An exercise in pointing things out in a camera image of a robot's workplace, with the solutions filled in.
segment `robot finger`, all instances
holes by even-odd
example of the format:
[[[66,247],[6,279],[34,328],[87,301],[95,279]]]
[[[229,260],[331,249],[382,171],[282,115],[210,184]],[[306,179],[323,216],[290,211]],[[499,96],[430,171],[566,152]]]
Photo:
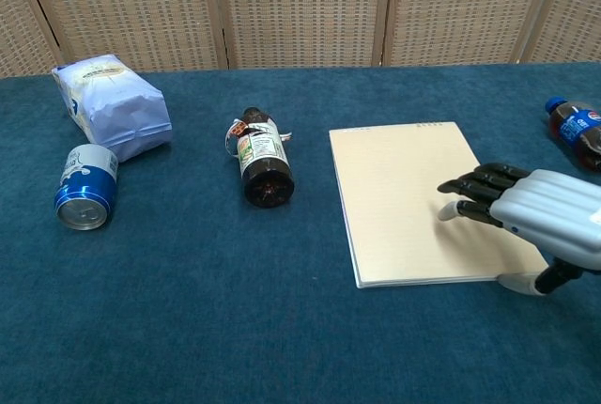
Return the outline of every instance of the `robot finger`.
[[[524,179],[530,175],[529,171],[504,163],[481,164],[474,169],[474,172],[496,173],[497,175],[505,176],[512,180]]]
[[[506,176],[494,172],[474,171],[464,174],[460,180],[475,180],[485,186],[489,186],[499,191],[505,191],[516,184],[516,180],[509,179]]]
[[[469,200],[457,200],[449,202],[439,211],[439,219],[441,221],[449,221],[457,216],[465,216],[474,221],[503,227],[501,221],[490,215],[489,209],[490,207],[487,204],[471,202]]]
[[[454,179],[442,183],[438,190],[440,193],[457,193],[464,195],[478,203],[490,204],[501,197],[502,191],[490,188],[475,180]]]

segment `woven panel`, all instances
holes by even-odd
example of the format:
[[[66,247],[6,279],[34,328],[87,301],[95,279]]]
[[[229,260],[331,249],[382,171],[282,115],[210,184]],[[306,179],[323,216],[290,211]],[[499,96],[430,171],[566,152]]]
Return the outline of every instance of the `woven panel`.
[[[225,0],[231,64],[369,66],[377,6],[378,0]]]
[[[532,61],[601,60],[601,0],[554,0]]]
[[[508,62],[532,0],[392,0],[385,64]]]
[[[0,0],[0,77],[50,72],[52,51],[27,0]]]
[[[135,70],[218,67],[207,0],[42,0],[42,5],[50,7],[70,60],[113,53]]]

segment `can top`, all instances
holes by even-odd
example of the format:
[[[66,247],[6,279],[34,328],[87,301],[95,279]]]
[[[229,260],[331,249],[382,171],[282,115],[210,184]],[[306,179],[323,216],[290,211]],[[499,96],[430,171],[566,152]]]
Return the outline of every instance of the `can top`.
[[[74,198],[61,205],[56,211],[58,219],[75,230],[91,230],[100,227],[108,216],[106,208],[92,199]]]
[[[562,103],[566,103],[567,99],[561,96],[551,97],[547,103],[545,103],[545,110],[551,114],[555,111],[555,108],[560,106]]]

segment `bottle bottom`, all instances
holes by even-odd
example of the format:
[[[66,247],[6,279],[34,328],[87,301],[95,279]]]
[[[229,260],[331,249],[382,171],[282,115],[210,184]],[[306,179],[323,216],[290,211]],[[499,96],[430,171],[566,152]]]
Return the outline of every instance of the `bottle bottom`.
[[[244,185],[247,200],[262,209],[278,207],[290,199],[294,193],[294,181],[275,170],[266,171],[250,179]]]
[[[582,139],[576,144],[573,149],[576,154],[576,158],[581,166],[584,168],[594,171],[601,172],[601,152],[599,151],[598,143],[591,143],[589,139]]]

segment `notebook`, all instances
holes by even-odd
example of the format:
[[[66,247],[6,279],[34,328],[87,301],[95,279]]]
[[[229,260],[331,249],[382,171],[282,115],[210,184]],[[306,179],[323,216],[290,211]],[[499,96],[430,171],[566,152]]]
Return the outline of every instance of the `notebook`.
[[[437,187],[478,161],[454,122],[330,131],[357,287],[494,280],[541,272],[530,243],[465,217],[441,222],[459,198]]]

